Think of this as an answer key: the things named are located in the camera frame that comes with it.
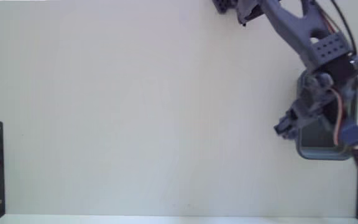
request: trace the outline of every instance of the white table surface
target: white table surface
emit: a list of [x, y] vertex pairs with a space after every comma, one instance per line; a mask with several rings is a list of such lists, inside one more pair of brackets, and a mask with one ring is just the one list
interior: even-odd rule
[[0, 2], [7, 213], [353, 217], [354, 163], [273, 130], [303, 69], [210, 0]]
[[358, 224], [353, 218], [125, 217], [5, 215], [0, 224]]

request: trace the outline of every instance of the gray robotic arm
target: gray robotic arm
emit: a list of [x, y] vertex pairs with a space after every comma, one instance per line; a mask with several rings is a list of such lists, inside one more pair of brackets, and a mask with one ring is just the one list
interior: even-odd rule
[[358, 153], [358, 125], [354, 109], [358, 96], [358, 56], [344, 34], [339, 29], [335, 30], [328, 21], [317, 1], [299, 1], [302, 3], [302, 18], [284, 9], [279, 0], [213, 0], [221, 14], [230, 8], [235, 9], [243, 26], [265, 14], [306, 67], [298, 82], [297, 99], [274, 127], [277, 134], [295, 140], [299, 146], [301, 130], [318, 121], [333, 137], [336, 148], [343, 150], [333, 153], [333, 149], [327, 147], [304, 153], [298, 149], [301, 156], [307, 159], [347, 159]]

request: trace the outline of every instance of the white backdrop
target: white backdrop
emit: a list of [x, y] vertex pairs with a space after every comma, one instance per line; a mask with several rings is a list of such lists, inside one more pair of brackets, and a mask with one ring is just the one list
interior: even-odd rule
[[0, 2], [7, 212], [352, 217], [353, 162], [273, 130], [303, 69], [210, 0]]

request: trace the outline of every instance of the white wall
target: white wall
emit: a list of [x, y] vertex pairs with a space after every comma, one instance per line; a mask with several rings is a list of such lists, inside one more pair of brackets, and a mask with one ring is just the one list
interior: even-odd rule
[[272, 128], [303, 69], [210, 0], [0, 2], [7, 212], [352, 217], [353, 162]]

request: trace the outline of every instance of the gray plastic part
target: gray plastic part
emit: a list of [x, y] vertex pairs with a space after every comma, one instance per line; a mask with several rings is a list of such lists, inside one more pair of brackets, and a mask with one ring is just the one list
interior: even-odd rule
[[351, 51], [342, 32], [331, 34], [312, 45], [312, 49], [302, 61], [308, 68], [324, 65], [335, 58], [348, 54]]
[[[258, 0], [276, 32], [300, 55], [308, 71], [313, 72], [330, 60], [349, 53], [350, 47], [341, 33], [332, 34], [329, 31], [314, 0], [300, 1], [303, 10], [302, 18], [294, 16], [281, 7], [277, 0]], [[314, 44], [311, 38], [317, 38], [319, 42]], [[327, 45], [330, 50], [327, 50], [323, 57], [323, 54], [318, 53], [318, 47], [330, 42], [334, 44]]]

